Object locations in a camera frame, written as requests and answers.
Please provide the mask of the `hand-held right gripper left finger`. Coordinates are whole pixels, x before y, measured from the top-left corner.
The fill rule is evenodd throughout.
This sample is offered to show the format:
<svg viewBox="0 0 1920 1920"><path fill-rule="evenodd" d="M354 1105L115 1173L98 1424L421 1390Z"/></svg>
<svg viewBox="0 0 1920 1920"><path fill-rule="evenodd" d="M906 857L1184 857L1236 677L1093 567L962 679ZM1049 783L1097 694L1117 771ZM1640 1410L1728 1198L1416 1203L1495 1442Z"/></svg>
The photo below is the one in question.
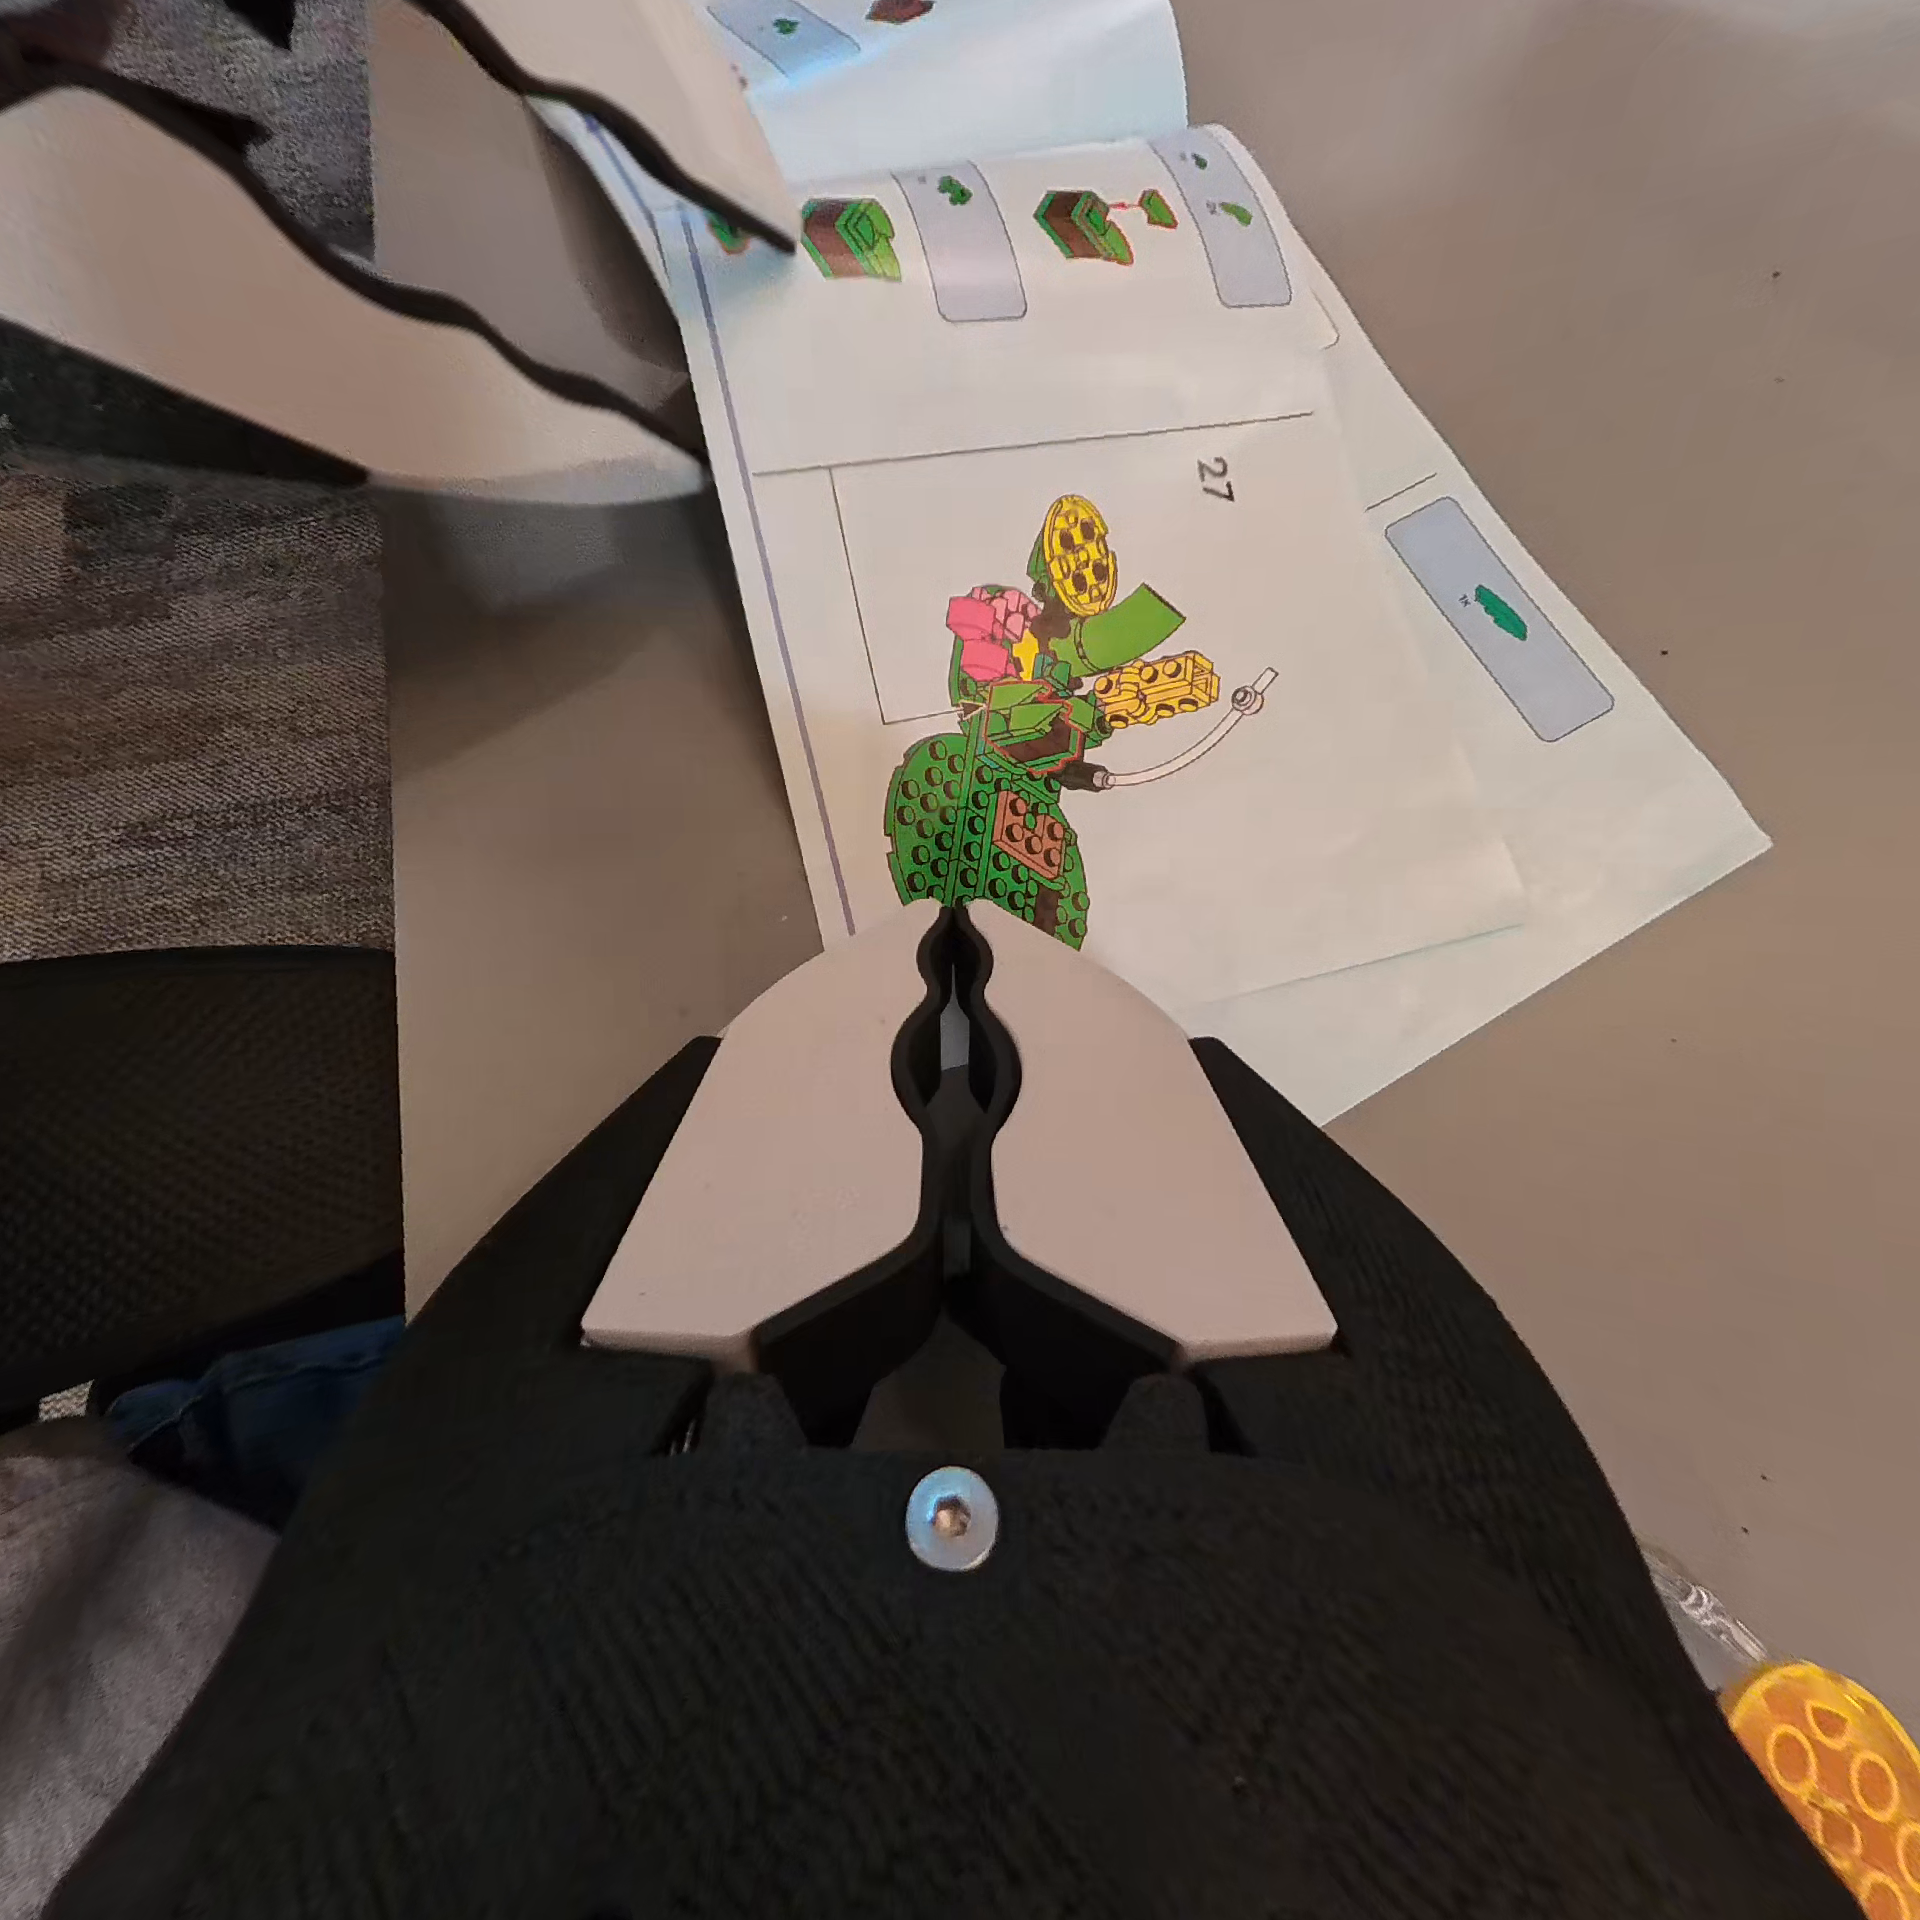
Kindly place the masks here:
<svg viewBox="0 0 1920 1920"><path fill-rule="evenodd" d="M856 1442L944 1313L956 930L901 909L724 1029L584 1313L589 1353L765 1376L811 1446Z"/></svg>

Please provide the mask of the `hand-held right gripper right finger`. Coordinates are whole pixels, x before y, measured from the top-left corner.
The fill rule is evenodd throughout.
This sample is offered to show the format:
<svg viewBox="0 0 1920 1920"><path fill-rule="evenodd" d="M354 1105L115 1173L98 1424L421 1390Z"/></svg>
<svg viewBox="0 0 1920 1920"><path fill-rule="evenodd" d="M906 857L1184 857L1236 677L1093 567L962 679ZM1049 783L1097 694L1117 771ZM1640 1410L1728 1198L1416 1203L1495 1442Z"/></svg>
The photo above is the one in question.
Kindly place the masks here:
<svg viewBox="0 0 1920 1920"><path fill-rule="evenodd" d="M1138 1381L1330 1353L1337 1318L1184 1029L1009 910L956 914L979 1106L959 1318L1019 1446L1099 1442Z"/></svg>

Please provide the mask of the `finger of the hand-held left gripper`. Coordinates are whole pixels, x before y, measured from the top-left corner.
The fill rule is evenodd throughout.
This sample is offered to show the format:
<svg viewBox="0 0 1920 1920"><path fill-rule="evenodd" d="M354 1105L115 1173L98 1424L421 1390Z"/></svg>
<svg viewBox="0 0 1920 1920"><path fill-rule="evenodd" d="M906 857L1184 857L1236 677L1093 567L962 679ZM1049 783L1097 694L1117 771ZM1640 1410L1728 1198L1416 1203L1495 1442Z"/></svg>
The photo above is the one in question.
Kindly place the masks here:
<svg viewBox="0 0 1920 1920"><path fill-rule="evenodd" d="M704 13L684 2L418 2L492 82L612 136L681 202L792 255L789 191Z"/></svg>
<svg viewBox="0 0 1920 1920"><path fill-rule="evenodd" d="M4 32L4 320L361 471L475 498L675 498L698 447L453 295L290 219L199 105Z"/></svg>

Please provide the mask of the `person's blue jeans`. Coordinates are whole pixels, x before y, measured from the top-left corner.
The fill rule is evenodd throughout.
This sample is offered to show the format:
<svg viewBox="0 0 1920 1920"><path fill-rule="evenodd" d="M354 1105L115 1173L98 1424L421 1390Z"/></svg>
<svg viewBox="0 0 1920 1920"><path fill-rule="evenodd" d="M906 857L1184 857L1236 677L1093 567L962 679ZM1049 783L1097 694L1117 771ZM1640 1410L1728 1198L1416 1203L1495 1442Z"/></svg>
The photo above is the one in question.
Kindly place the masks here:
<svg viewBox="0 0 1920 1920"><path fill-rule="evenodd" d="M396 1313L229 1351L192 1378L127 1389L104 1423L135 1469L283 1533L402 1334Z"/></svg>

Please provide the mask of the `white instruction booklet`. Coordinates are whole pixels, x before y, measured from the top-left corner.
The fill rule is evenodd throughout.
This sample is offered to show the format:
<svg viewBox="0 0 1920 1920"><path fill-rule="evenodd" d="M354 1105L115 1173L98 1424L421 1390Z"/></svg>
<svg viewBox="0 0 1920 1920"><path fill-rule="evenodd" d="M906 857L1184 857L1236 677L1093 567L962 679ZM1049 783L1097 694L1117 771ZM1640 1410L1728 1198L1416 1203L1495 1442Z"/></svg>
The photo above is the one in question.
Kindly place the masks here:
<svg viewBox="0 0 1920 1920"><path fill-rule="evenodd" d="M809 901L996 903L1343 1117L1765 856L1170 6L691 6L789 253L543 105L680 323Z"/></svg>

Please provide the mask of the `black mesh chair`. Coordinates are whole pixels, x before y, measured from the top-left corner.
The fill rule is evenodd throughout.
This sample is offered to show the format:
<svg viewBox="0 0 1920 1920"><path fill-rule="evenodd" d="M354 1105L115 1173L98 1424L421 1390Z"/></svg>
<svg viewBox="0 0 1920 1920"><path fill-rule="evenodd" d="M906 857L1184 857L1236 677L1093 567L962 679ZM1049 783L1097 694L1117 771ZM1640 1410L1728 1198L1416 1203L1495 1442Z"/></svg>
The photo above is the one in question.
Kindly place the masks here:
<svg viewBox="0 0 1920 1920"><path fill-rule="evenodd" d="M4 1430L402 1310L392 951L3 967Z"/></svg>

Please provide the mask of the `clear plastic toy piece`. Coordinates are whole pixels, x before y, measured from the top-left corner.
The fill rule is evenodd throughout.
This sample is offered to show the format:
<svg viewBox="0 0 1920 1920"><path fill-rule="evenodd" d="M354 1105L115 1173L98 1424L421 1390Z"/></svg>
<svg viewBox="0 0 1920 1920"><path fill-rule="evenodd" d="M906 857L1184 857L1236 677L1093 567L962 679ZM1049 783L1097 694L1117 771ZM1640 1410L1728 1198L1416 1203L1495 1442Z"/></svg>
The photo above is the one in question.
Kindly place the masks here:
<svg viewBox="0 0 1920 1920"><path fill-rule="evenodd" d="M1722 1697L1773 1665L1765 1641L1674 1554L1652 1543L1640 1543L1640 1550L1671 1630L1704 1688Z"/></svg>

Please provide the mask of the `person's grey shirt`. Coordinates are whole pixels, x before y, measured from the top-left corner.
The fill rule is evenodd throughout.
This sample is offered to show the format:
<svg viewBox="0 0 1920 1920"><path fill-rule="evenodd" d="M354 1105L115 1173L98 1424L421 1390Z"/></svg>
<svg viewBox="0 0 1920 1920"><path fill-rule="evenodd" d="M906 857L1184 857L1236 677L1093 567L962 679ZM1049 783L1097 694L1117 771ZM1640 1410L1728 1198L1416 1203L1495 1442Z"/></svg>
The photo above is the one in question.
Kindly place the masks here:
<svg viewBox="0 0 1920 1920"><path fill-rule="evenodd" d="M3 1915L32 1918L225 1654L276 1534L88 1418L3 1442Z"/></svg>

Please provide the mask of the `yellow transparent toy brick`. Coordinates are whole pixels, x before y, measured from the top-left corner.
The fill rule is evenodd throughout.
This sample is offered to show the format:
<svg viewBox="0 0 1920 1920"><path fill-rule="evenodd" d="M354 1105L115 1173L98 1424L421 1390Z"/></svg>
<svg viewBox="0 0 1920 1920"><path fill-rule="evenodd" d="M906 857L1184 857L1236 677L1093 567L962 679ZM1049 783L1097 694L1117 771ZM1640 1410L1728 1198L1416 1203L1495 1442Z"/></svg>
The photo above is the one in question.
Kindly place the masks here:
<svg viewBox="0 0 1920 1920"><path fill-rule="evenodd" d="M1919 1747L1855 1678L1765 1665L1720 1691L1744 1753L1867 1918L1919 1915Z"/></svg>

